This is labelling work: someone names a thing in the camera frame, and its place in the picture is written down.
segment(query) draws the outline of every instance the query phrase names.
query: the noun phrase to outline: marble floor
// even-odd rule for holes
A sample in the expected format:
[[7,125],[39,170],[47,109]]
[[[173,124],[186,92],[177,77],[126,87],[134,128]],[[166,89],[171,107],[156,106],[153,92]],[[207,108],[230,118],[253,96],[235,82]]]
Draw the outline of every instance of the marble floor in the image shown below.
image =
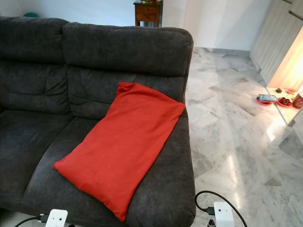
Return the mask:
[[[257,94],[266,94],[265,82],[248,57],[194,49],[186,104],[196,192],[225,196],[249,227],[303,227],[303,145],[274,105],[256,102]],[[214,201],[198,199],[202,207]],[[27,217],[8,212],[0,226]],[[206,227],[210,218],[197,210],[192,227]],[[235,213],[234,219],[243,226]]]

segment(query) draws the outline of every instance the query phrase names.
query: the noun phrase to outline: red cushion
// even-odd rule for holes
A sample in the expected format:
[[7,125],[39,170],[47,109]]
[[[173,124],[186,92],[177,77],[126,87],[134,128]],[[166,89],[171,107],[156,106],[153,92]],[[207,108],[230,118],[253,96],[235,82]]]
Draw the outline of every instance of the red cushion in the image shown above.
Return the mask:
[[120,82],[105,118],[54,168],[124,221],[138,184],[184,108],[154,89]]

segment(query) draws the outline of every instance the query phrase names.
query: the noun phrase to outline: wooden cabinet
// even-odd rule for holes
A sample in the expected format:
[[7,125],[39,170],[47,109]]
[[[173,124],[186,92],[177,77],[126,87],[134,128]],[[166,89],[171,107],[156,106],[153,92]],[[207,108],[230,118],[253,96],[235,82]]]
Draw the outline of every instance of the wooden cabinet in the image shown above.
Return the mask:
[[135,5],[135,25],[140,26],[140,21],[154,22],[156,27],[160,27],[162,21],[163,3],[143,3],[140,0],[134,2]]
[[292,4],[283,0],[271,1],[259,35],[250,51],[251,59],[267,84],[303,26],[302,20],[289,13],[291,7]]

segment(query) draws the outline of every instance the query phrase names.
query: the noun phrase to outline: sofa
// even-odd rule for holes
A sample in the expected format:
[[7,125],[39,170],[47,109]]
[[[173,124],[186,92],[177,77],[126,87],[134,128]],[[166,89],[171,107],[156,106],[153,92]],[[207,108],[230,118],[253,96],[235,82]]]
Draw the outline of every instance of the sofa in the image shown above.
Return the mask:
[[52,166],[105,116],[119,81],[184,102],[192,49],[191,35],[178,28],[1,17],[0,207],[30,215],[63,209],[82,226],[189,227],[196,209],[186,111],[125,222]]

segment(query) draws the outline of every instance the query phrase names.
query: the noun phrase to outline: drawer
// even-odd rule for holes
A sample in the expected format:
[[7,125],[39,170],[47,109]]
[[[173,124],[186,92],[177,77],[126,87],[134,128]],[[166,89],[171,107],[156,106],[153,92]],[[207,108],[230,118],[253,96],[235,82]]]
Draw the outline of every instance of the drawer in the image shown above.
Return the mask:
[[150,7],[150,6],[136,6],[137,14],[157,14],[159,11],[158,7]]
[[136,19],[139,21],[157,21],[157,14],[137,14]]

